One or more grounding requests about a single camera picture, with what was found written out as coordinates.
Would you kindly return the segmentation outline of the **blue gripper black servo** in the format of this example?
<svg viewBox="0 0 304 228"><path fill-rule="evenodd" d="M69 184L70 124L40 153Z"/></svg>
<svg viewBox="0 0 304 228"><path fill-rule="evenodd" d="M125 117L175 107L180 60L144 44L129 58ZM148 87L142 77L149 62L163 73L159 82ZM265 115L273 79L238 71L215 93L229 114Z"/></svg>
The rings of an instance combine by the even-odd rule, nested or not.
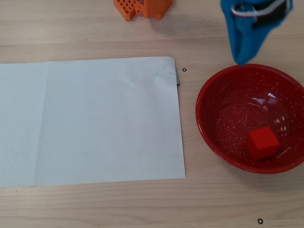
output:
<svg viewBox="0 0 304 228"><path fill-rule="evenodd" d="M234 61L244 65L259 52L269 30L293 9L292 0L222 0Z"/></svg>

